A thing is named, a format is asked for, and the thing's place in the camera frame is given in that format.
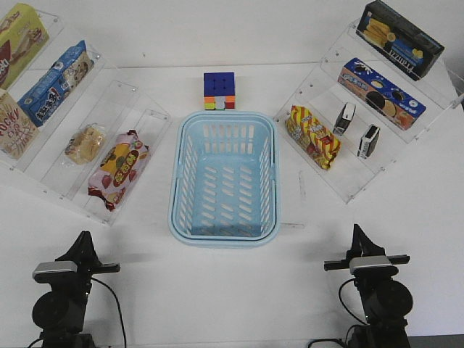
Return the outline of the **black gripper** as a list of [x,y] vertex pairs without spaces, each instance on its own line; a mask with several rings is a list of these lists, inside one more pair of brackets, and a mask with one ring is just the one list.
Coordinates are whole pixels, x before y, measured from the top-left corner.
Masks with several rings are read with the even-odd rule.
[[388,279],[398,274],[397,265],[408,264],[406,254],[385,256],[385,249],[373,243],[358,224],[354,224],[351,248],[346,259],[323,263],[325,271],[348,269],[355,278]]
[[81,231],[69,250],[56,261],[72,261],[78,266],[78,271],[50,283],[52,290],[86,290],[93,275],[120,271],[119,263],[102,264],[94,249],[90,231]]

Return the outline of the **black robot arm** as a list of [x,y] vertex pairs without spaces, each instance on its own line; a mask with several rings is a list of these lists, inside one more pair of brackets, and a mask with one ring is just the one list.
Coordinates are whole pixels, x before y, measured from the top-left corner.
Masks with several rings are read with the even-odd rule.
[[355,224],[351,249],[342,260],[325,261],[325,271],[347,269],[360,294],[365,319],[354,326],[343,347],[409,347],[405,319],[413,308],[413,297],[395,281],[398,265],[407,264],[406,254],[388,256]]
[[99,260],[88,231],[82,231],[61,257],[39,263],[33,280],[51,286],[32,311],[33,322],[42,329],[42,346],[95,347],[92,335],[82,332],[91,281],[95,274],[119,271],[119,264]]

